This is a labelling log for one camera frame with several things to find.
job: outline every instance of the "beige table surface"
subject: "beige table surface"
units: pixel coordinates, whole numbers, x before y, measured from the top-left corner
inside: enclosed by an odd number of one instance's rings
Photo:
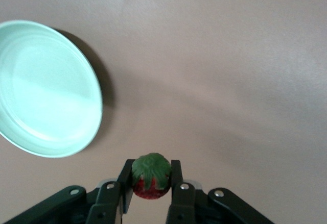
[[[0,22],[65,31],[104,97],[96,138],[74,156],[0,138],[0,222],[160,152],[275,223],[326,223],[326,1],[0,0]],[[134,196],[123,223],[165,223],[169,204]]]

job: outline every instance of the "green strawberry calyx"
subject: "green strawberry calyx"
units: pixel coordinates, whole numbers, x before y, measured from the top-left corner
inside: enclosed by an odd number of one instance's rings
[[[158,190],[169,187],[172,168],[167,159],[159,153],[150,153],[136,159],[132,164],[133,186],[140,180],[144,181],[144,189],[149,190],[152,179],[156,181]]]

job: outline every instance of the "light green plate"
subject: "light green plate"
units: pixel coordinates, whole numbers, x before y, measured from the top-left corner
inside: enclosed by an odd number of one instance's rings
[[[60,158],[84,149],[102,119],[98,79],[67,38],[39,23],[0,24],[0,133],[21,149]]]

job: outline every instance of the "bolt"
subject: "bolt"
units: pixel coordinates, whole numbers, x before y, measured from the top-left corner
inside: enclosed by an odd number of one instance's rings
[[[188,190],[189,185],[186,184],[186,183],[183,183],[182,185],[180,185],[180,188],[183,189],[183,190]]]
[[[110,189],[110,188],[114,188],[114,183],[109,183],[109,184],[107,185],[107,189]]]
[[[216,196],[216,197],[223,197],[223,196],[224,196],[224,192],[221,191],[221,190],[216,190],[216,191],[215,191],[215,196]]]
[[[98,215],[98,218],[99,218],[99,219],[102,219],[103,217],[105,217],[105,215],[106,215],[106,212],[102,212],[102,213],[100,213],[100,214]]]
[[[70,191],[70,194],[71,194],[71,195],[75,195],[75,194],[77,194],[78,192],[79,192],[78,189],[73,189],[72,191]]]

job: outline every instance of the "red strawberry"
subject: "red strawberry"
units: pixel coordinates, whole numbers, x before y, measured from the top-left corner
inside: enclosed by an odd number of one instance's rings
[[[161,154],[151,153],[132,164],[133,191],[142,198],[155,200],[170,189],[171,165]]]

